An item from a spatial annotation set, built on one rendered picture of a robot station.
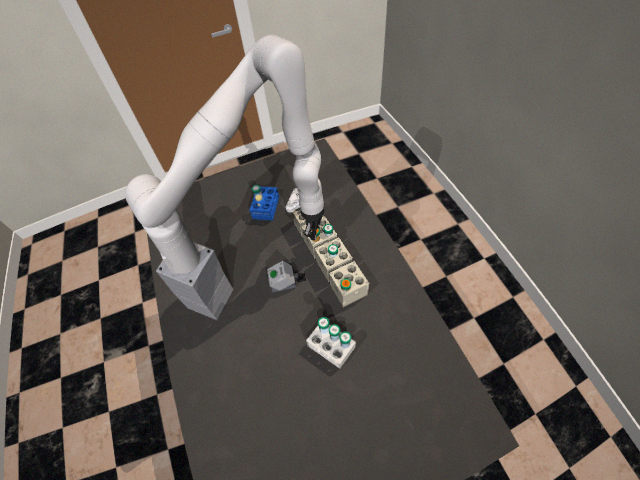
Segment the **blue tube rack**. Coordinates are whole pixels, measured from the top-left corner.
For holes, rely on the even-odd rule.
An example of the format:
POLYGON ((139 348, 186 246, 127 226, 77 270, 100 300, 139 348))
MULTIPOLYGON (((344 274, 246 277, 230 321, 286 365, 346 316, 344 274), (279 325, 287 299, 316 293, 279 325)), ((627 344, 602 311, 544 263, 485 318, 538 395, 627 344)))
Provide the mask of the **blue tube rack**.
POLYGON ((251 216, 253 219, 256 219, 256 220, 273 221, 277 203, 279 200, 278 190, 276 187, 260 187, 260 188, 261 188, 263 198, 261 201, 256 201, 254 196, 251 207, 250 207, 251 216), (269 201, 269 202, 266 202, 266 201, 269 201), (260 206, 257 206, 257 204, 260 204, 260 206), (254 205, 254 208, 258 208, 258 209, 254 209, 253 205, 254 205))

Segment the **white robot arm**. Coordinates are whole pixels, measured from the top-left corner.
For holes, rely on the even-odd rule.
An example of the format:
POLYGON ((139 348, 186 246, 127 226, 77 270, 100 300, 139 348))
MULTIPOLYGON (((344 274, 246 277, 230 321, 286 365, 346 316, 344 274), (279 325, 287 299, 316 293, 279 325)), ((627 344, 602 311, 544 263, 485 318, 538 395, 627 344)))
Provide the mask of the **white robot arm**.
POLYGON ((267 35, 251 47, 186 125, 163 180, 144 174, 127 185, 128 205, 174 275, 193 271, 200 261, 176 209, 196 179, 235 135, 249 100, 267 80, 273 82, 281 98, 283 133, 290 152, 296 155, 293 180, 297 188, 286 204, 286 211, 300 208, 304 214, 316 215, 323 210, 318 179, 321 154, 308 116, 303 54, 293 42, 267 35))

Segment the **cream tube adapter with holes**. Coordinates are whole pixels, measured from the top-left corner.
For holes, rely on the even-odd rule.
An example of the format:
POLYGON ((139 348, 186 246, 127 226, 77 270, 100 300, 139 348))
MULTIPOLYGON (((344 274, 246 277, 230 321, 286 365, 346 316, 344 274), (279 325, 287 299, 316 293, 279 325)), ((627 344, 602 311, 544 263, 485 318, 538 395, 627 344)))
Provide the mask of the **cream tube adapter with holes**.
POLYGON ((330 272, 329 277, 330 286, 343 307, 367 296, 369 282, 355 261, 330 272), (343 279, 351 281, 351 288, 347 292, 342 291, 340 286, 343 279))

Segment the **white tube rack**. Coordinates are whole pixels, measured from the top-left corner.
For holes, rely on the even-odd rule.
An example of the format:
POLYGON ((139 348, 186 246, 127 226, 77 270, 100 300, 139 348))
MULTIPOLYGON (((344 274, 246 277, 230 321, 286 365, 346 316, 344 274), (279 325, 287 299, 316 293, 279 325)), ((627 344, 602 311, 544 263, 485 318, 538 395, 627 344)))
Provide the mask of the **white tube rack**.
POLYGON ((356 342, 351 339, 350 346, 348 348, 341 347, 340 338, 338 341, 332 341, 330 339, 329 332, 327 334, 322 334, 319 330, 319 327, 313 331, 313 333, 306 340, 308 347, 312 350, 320 354, 322 357, 327 359, 329 362, 337 366, 339 369, 345 363, 347 358, 350 356, 352 351, 355 349, 356 342), (326 342, 326 343, 325 343, 326 342), (309 344, 310 343, 310 344, 309 344), (313 347, 313 346, 314 347, 313 347), (323 346, 322 346, 323 345, 323 346), (324 347, 325 346, 325 347, 324 347), (317 349, 316 349, 316 348, 317 349), (323 350, 324 349, 324 350, 323 350), (335 351, 334 351, 335 350, 335 351), (335 353, 336 352, 336 353, 335 353), (343 353, 343 356, 342 356, 343 353), (334 355, 334 357, 333 357, 334 355), (333 360, 332 360, 333 359, 333 360))

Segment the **cream square bucket adapter with holes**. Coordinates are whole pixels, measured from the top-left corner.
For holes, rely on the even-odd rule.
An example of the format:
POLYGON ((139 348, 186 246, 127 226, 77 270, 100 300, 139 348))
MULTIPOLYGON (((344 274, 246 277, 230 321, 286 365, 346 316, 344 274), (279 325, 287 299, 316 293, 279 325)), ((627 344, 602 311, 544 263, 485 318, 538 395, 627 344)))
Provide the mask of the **cream square bucket adapter with holes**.
POLYGON ((316 262, 326 277, 327 281, 330 282, 329 273, 341 268, 352 262, 352 257, 345 248, 344 244, 337 238, 332 240, 326 244, 323 244, 317 248, 315 248, 316 262), (328 253, 328 247, 330 245, 337 245, 338 254, 335 257, 331 257, 328 253))
POLYGON ((306 224, 306 220, 302 217, 300 208, 298 208, 295 211, 291 212, 291 217, 292 217, 292 221, 293 221, 294 225, 296 226, 296 228, 299 231, 301 237, 303 238, 303 233, 302 233, 302 227, 301 226, 306 224))
MULTIPOLYGON (((319 247, 319 246, 321 246, 321 245, 323 245, 323 244, 326 244, 326 243, 328 243, 328 242, 330 242, 330 241, 332 241, 332 240, 337 239, 337 234, 336 234, 336 232, 334 231, 334 229, 333 229, 333 234, 332 234, 331 236, 326 236, 326 235, 324 234, 323 227, 324 227, 324 225, 326 225, 326 224, 330 224, 330 223, 328 222, 328 220, 327 220, 327 219, 326 219, 326 217, 324 216, 324 217, 322 217, 322 219, 321 219, 321 221, 320 221, 320 240, 319 240, 318 242, 313 242, 313 241, 310 239, 310 237, 306 237, 306 236, 303 234, 304 242, 306 243, 307 247, 309 248, 309 250, 310 250, 311 254, 312 254, 312 255, 313 255, 313 257, 314 257, 314 259, 316 259, 316 255, 315 255, 315 248, 317 248, 317 247, 319 247)), ((302 233, 303 233, 303 231, 304 231, 305 229, 307 229, 307 226, 306 226, 306 225, 303 225, 303 226, 301 226, 301 227, 302 227, 302 233)))

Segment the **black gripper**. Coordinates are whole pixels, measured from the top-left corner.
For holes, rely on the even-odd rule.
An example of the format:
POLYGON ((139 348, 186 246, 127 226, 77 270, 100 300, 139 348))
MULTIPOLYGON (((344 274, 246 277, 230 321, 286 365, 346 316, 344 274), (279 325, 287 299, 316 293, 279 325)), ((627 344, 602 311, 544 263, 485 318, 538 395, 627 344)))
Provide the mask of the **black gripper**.
POLYGON ((306 220, 306 226, 307 226, 307 229, 303 231, 303 234, 306 237, 310 237, 311 240, 317 239, 316 230, 317 228, 320 229, 320 221, 322 219, 323 214, 324 214, 324 207, 323 207, 323 210, 316 215, 307 215, 301 211, 301 215, 306 220))

